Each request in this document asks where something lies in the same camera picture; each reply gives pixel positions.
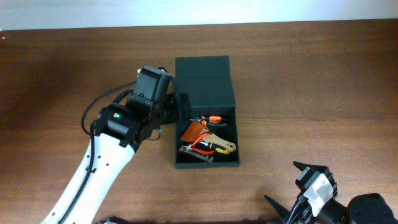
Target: wooden handle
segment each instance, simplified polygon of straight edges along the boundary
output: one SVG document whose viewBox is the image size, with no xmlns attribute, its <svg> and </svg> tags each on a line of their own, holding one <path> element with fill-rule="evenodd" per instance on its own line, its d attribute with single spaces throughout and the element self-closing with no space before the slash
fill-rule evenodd
<svg viewBox="0 0 398 224">
<path fill-rule="evenodd" d="M 217 144 L 217 145 L 219 145 L 221 147 L 224 147 L 225 149 L 227 149 L 230 152 L 236 151 L 235 143 L 232 143 L 232 142 L 229 142 L 229 141 L 225 141 L 224 139 L 219 138 L 215 134 L 211 134 L 209 136 L 206 136 L 206 137 L 203 138 L 203 140 L 208 142 L 208 143 L 214 143 L 214 144 Z"/>
</svg>

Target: brown table surface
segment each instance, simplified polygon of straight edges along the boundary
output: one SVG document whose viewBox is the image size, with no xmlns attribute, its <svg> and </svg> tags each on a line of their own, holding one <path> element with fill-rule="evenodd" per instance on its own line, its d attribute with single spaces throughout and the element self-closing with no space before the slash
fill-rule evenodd
<svg viewBox="0 0 398 224">
<path fill-rule="evenodd" d="M 347 205 L 380 193 L 398 214 L 398 21 L 5 32 L 0 43 L 0 220 L 38 223 L 75 173 L 88 103 L 143 65 L 229 55 L 242 164 L 176 170 L 174 126 L 145 141 L 95 216 L 157 222 L 273 217 L 292 161 L 329 166 Z M 87 124 L 115 95 L 91 110 Z"/>
</svg>

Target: open box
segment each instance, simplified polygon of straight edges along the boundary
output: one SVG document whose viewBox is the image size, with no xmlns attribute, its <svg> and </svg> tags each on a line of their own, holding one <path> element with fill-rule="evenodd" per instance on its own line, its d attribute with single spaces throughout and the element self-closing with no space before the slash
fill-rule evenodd
<svg viewBox="0 0 398 224">
<path fill-rule="evenodd" d="M 210 129 L 221 139 L 233 142 L 236 151 L 215 156 L 213 162 L 201 160 L 181 152 L 180 137 L 190 121 L 182 121 L 175 127 L 175 167 L 177 169 L 237 167 L 239 158 L 238 131 L 236 127 L 236 103 L 229 71 L 228 56 L 184 57 L 175 59 L 175 77 L 181 92 L 187 92 L 193 117 L 221 116 L 228 120 L 226 128 Z"/>
</svg>

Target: wooden table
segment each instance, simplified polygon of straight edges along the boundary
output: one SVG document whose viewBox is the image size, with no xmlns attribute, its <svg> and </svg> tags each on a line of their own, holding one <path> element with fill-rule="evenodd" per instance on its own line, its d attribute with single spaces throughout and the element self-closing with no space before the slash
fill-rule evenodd
<svg viewBox="0 0 398 224">
<path fill-rule="evenodd" d="M 143 65 L 229 55 L 242 164 L 176 170 L 174 126 L 146 141 L 95 220 L 204 222 L 275 215 L 298 188 L 292 161 L 330 167 L 338 200 L 380 193 L 398 215 L 398 21 L 5 32 L 0 43 L 0 220 L 38 223 L 86 151 L 80 117 Z M 109 104 L 101 100 L 87 121 Z"/>
</svg>

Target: white wall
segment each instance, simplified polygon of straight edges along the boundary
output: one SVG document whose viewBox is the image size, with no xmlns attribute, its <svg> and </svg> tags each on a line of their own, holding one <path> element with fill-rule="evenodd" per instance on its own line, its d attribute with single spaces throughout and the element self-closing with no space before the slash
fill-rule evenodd
<svg viewBox="0 0 398 224">
<path fill-rule="evenodd" d="M 0 0 L 3 30 L 395 17 L 397 0 Z"/>
</svg>

